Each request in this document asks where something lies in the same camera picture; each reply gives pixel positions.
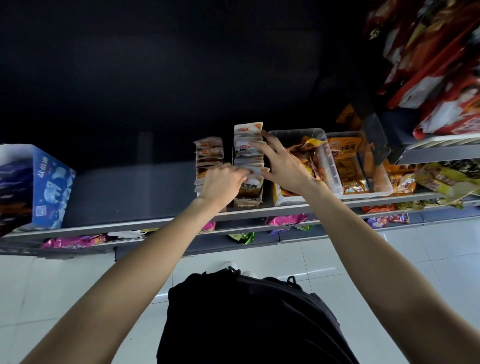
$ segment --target blue display box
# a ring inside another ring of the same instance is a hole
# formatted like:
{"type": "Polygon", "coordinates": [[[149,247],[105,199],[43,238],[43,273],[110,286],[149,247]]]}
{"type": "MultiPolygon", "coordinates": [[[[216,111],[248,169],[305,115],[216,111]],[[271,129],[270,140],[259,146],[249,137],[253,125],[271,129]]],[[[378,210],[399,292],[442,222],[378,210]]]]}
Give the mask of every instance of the blue display box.
{"type": "Polygon", "coordinates": [[[76,172],[31,144],[0,145],[0,166],[15,161],[28,164],[29,160],[33,182],[32,220],[14,231],[59,229],[76,172]]]}

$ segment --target person's right arm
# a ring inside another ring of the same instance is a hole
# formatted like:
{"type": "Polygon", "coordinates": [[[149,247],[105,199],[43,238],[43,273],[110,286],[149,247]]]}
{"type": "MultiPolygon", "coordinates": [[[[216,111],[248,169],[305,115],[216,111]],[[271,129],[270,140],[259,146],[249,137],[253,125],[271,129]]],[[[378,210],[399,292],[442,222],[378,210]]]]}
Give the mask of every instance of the person's right arm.
{"type": "Polygon", "coordinates": [[[277,138],[257,144],[269,158],[266,179],[302,195],[375,316],[412,363],[480,363],[480,332],[439,296],[380,234],[315,180],[277,138]]]}

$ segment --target clear plastic bin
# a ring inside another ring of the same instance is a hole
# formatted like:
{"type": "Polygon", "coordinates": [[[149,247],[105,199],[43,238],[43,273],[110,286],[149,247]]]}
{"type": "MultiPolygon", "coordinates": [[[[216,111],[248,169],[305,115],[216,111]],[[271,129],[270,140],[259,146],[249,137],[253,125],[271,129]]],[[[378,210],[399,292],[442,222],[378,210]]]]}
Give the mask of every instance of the clear plastic bin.
{"type": "MultiPolygon", "coordinates": [[[[294,130],[273,130],[269,132],[276,136],[280,142],[288,147],[298,144],[300,140],[308,135],[310,138],[315,138],[322,141],[327,141],[327,137],[323,129],[294,129],[294,130]]],[[[319,154],[320,168],[325,173],[325,184],[334,193],[335,196],[341,198],[343,195],[342,182],[336,170],[335,162],[333,160],[332,152],[328,143],[323,143],[317,148],[319,154]]],[[[275,206],[288,206],[305,204],[306,201],[301,196],[282,196],[280,187],[276,183],[272,183],[274,204],[275,206]]]]}
{"type": "Polygon", "coordinates": [[[368,199],[372,197],[389,196],[393,193],[393,186],[388,178],[388,174],[385,171],[383,165],[375,166],[373,161],[372,149],[367,141],[367,137],[363,131],[357,132],[338,132],[327,133],[327,138],[346,138],[346,137],[359,137],[362,138],[357,155],[359,157],[360,165],[367,179],[368,187],[370,191],[364,194],[343,194],[338,198],[341,200],[360,200],[368,199]]]}

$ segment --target person's right hand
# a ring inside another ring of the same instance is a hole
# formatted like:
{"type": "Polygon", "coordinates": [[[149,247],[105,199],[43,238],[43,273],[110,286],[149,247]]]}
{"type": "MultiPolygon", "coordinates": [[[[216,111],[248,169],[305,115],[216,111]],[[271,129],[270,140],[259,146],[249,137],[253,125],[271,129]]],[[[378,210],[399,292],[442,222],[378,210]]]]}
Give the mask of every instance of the person's right hand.
{"type": "Polygon", "coordinates": [[[267,140],[267,144],[260,142],[250,144],[260,149],[270,160],[271,172],[262,172],[265,179],[300,195],[305,188],[319,182],[310,175],[298,158],[283,147],[278,138],[263,130],[262,136],[267,140]]]}

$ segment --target tiled floor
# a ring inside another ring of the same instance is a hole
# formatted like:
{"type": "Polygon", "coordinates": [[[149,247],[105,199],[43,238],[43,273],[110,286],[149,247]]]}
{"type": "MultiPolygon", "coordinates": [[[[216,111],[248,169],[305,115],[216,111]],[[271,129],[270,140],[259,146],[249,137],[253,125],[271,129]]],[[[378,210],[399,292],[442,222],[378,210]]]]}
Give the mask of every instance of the tiled floor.
{"type": "MultiPolygon", "coordinates": [[[[480,329],[480,220],[384,235],[480,329]]],[[[114,363],[156,363],[168,289],[191,273],[214,271],[228,260],[259,277],[295,275],[305,291],[317,293],[329,305],[361,363],[407,362],[353,285],[330,241],[319,240],[183,258],[156,303],[128,334],[114,363]]],[[[112,255],[65,261],[0,256],[0,364],[17,364],[112,264],[112,255]]]]}

